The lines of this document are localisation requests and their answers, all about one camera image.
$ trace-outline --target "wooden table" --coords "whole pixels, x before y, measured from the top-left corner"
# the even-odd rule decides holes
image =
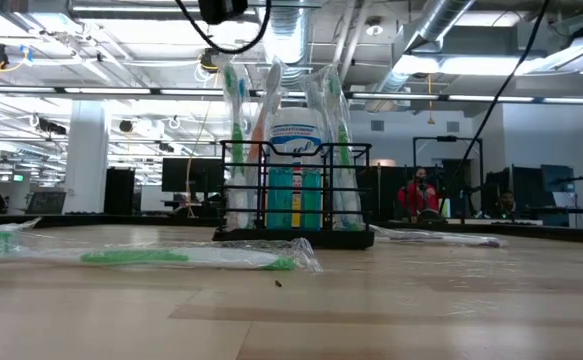
[[[38,233],[98,245],[212,231]],[[318,250],[319,274],[0,264],[0,359],[583,359],[583,244],[507,240]]]

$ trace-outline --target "ceiling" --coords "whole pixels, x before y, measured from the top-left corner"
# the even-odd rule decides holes
[[[30,0],[26,16],[0,12],[0,43],[7,45],[9,71],[0,73],[0,85],[36,86],[107,86],[152,88],[214,88],[219,87],[215,75],[205,73],[198,59],[208,46],[192,26],[177,12],[151,13],[149,11],[111,12],[95,11],[94,7],[119,9],[131,7],[170,6],[171,1],[98,0],[73,1],[73,10],[62,9],[61,0]],[[251,41],[258,32],[263,2],[250,1],[249,14],[240,21],[229,21],[207,27],[198,22],[212,39],[225,47],[239,47]],[[335,44],[347,6],[346,0],[274,1],[274,6],[302,6],[304,53],[293,69],[315,71],[333,61]],[[366,19],[379,17],[382,33],[369,35],[368,26],[362,32],[353,53],[353,65],[344,80],[345,87],[371,89],[381,82],[394,67],[394,43],[402,25],[417,19],[424,1],[375,1],[368,9]],[[538,1],[481,0],[458,21],[456,27],[473,26],[513,28],[534,18]],[[544,37],[547,42],[564,43],[570,19],[582,17],[583,1],[554,1],[549,21],[554,25]],[[351,23],[351,30],[358,20]],[[235,63],[243,64],[243,71],[251,80],[251,87],[260,89],[267,74],[272,55],[293,58],[288,53],[293,36],[282,36],[267,30],[265,41],[252,50],[235,56]],[[457,75],[436,73],[430,77],[412,76],[406,83],[411,92],[489,94],[495,93],[503,76]],[[552,76],[522,76],[512,84],[509,95],[527,96],[583,96],[583,75],[570,73]],[[0,145],[0,168],[12,169],[20,163],[29,169],[45,168],[55,172],[38,174],[36,180],[52,184],[62,180],[67,141],[40,142],[36,138],[49,137],[32,125],[43,118],[65,127],[70,132],[71,99],[16,97],[0,95],[0,137],[12,139]],[[226,107],[223,102],[190,100],[106,100],[106,109],[112,119],[110,163],[135,166],[138,173],[155,174],[159,165],[146,159],[163,155],[218,156],[218,148],[209,142],[229,136]],[[255,113],[257,104],[252,104]],[[436,110],[463,110],[461,103],[436,104]],[[408,110],[421,111],[427,102],[413,102]],[[136,124],[131,133],[119,129],[121,121]],[[175,146],[174,153],[160,151],[155,143],[130,143],[132,140],[161,138],[164,142],[179,140],[190,144]],[[197,138],[206,145],[193,142]],[[157,179],[144,178],[143,181]]]

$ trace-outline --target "black wire rack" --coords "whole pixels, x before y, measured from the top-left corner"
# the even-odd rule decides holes
[[[256,184],[255,185],[234,185],[225,184],[222,186],[223,190],[253,190],[255,191],[255,208],[242,209],[227,207],[225,202],[221,207],[220,213],[224,217],[229,213],[252,213],[255,215],[254,228],[252,229],[237,229],[227,231],[226,228],[221,227],[216,232],[214,240],[248,240],[248,239],[263,239],[263,240],[282,240],[293,239],[298,237],[307,238],[312,245],[318,247],[329,248],[367,248],[373,245],[373,233],[369,230],[369,221],[371,211],[366,204],[367,201],[361,203],[362,208],[359,211],[335,210],[334,193],[338,191],[356,192],[359,194],[370,193],[370,188],[344,188],[334,186],[334,179],[338,169],[351,169],[354,174],[356,170],[369,168],[370,163],[370,144],[365,143],[324,143],[315,148],[313,152],[299,153],[299,152],[284,152],[276,149],[275,145],[268,141],[239,141],[239,140],[223,140],[220,141],[222,146],[222,161],[221,166],[225,171],[231,171],[236,167],[243,167],[244,169],[256,168]],[[257,162],[247,163],[227,161],[227,154],[231,153],[233,146],[243,145],[246,148],[257,146],[258,157]],[[339,151],[350,151],[352,154],[352,165],[334,165],[336,156]],[[271,155],[275,154],[277,157],[288,156],[293,158],[292,161],[285,163],[271,162]],[[303,159],[320,158],[320,163],[306,164]],[[273,186],[268,185],[269,174],[272,168],[293,168],[294,174],[301,172],[303,169],[320,169],[322,177],[322,185],[319,187],[306,186]],[[273,190],[291,190],[291,191],[320,191],[322,198],[321,210],[301,210],[301,209],[268,209],[266,206],[267,194]],[[361,196],[362,199],[369,199],[369,196]],[[272,230],[266,228],[268,214],[319,214],[322,218],[322,226],[320,231],[304,230],[304,229],[289,229],[289,230]],[[363,231],[340,231],[334,230],[334,215],[360,215],[364,223]]]

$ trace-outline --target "person in red jacket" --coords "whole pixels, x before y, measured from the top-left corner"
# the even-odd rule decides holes
[[[418,167],[413,181],[398,191],[398,203],[407,209],[409,215],[417,217],[424,210],[438,212],[438,193],[427,183],[427,170]]]

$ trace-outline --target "person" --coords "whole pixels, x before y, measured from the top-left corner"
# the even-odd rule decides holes
[[[412,220],[425,210],[438,212],[438,194],[433,185],[427,183],[427,170],[416,169],[414,179],[398,191],[398,203],[407,210]]]
[[[512,218],[515,214],[515,197],[513,196],[513,191],[504,190],[500,193],[500,198],[496,204],[496,213],[493,214],[492,218]]]

